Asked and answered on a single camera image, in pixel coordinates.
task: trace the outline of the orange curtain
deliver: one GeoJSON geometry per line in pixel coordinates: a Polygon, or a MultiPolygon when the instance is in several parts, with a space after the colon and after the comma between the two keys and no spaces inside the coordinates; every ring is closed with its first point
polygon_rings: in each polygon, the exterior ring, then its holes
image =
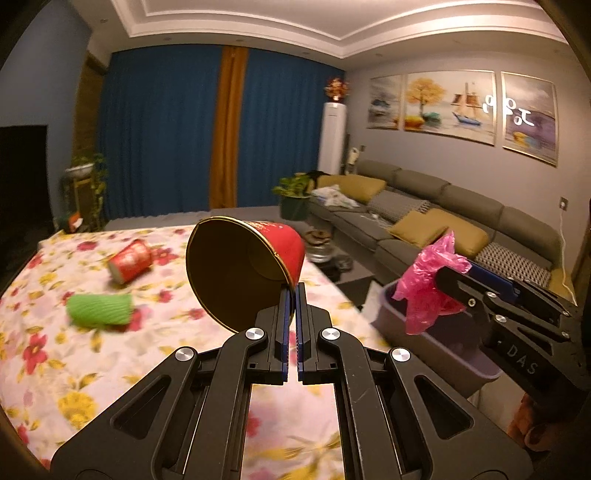
{"type": "Polygon", "coordinates": [[[211,209],[237,204],[238,139],[247,60],[247,48],[223,48],[209,171],[211,209]]]}

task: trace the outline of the plant pot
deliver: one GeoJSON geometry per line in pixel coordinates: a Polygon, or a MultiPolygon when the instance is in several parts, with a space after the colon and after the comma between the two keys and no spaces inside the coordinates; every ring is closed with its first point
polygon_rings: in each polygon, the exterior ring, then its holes
{"type": "Polygon", "coordinates": [[[279,211],[281,218],[292,222],[302,222],[308,218],[310,197],[281,197],[279,211]]]}

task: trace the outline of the canvas painting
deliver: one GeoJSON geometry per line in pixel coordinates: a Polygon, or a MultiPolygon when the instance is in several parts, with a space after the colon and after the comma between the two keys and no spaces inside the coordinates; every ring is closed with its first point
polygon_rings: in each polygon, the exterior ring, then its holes
{"type": "Polygon", "coordinates": [[[402,75],[369,81],[368,128],[398,129],[402,75]]]}
{"type": "Polygon", "coordinates": [[[503,147],[558,165],[556,91],[546,80],[502,72],[503,147]]]}
{"type": "Polygon", "coordinates": [[[404,129],[494,145],[495,98],[494,72],[410,73],[404,129]]]}

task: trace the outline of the tree painting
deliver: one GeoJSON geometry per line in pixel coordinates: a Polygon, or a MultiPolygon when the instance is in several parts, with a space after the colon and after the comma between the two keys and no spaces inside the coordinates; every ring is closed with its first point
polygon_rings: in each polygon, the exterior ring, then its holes
{"type": "Polygon", "coordinates": [[[430,78],[421,77],[408,85],[407,102],[418,103],[420,115],[423,116],[424,106],[439,103],[445,92],[438,83],[430,78]]]}

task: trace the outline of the bed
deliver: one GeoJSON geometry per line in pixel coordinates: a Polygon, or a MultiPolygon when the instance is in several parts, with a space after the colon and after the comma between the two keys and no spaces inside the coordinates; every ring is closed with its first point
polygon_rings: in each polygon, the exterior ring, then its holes
{"type": "MultiPolygon", "coordinates": [[[[231,335],[201,308],[187,280],[184,253],[192,226],[64,235],[43,241],[0,299],[0,403],[19,437],[49,467],[55,451],[173,350],[203,352],[231,335]],[[128,286],[111,282],[108,258],[141,238],[154,249],[151,271],[128,286]],[[74,293],[131,293],[128,326],[70,325],[74,293]]],[[[301,281],[310,304],[366,346],[388,345],[313,264],[301,281]]],[[[242,478],[343,478],[331,385],[297,381],[295,325],[290,371],[282,387],[254,385],[242,478]]]]}

